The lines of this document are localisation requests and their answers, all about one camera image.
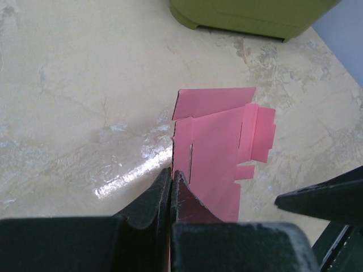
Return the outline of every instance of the pink cardboard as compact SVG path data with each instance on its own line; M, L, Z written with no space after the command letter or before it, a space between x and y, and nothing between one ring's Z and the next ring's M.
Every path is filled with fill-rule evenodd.
M180 90L172 119L196 118L242 107L252 102L255 91L253 87Z
M180 90L173 119L173 172L183 171L193 194L218 218L236 222L240 185L251 159L267 161L275 110L249 104L254 88Z
M272 148L276 125L273 123L276 111L259 107L256 119L251 159L266 163L268 151Z
M244 106L243 125L238 149L238 163L245 163L251 160L258 108L259 106L257 104L247 104Z

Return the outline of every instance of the green bin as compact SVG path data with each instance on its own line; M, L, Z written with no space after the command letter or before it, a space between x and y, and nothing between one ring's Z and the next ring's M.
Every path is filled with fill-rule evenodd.
M207 26L288 41L340 0L171 0L170 10L188 28Z

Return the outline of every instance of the white wall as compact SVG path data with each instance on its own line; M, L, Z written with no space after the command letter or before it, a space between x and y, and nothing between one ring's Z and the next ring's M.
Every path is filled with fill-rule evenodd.
M363 87L363 0L343 0L314 29Z

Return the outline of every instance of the beige marble surface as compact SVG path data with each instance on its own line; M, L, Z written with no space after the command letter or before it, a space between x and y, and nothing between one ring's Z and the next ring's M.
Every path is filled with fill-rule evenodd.
M256 86L277 110L240 220L363 163L362 90L312 30L287 44L180 25L168 0L0 0L0 217L108 215L170 165L180 88Z

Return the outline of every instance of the paper cutout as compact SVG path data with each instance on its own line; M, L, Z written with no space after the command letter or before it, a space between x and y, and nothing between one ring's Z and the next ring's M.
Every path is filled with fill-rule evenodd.
M191 191L223 221L238 220L240 185L251 179L251 159L266 162L276 125L275 110L250 104L255 88L180 90L173 173L183 171Z

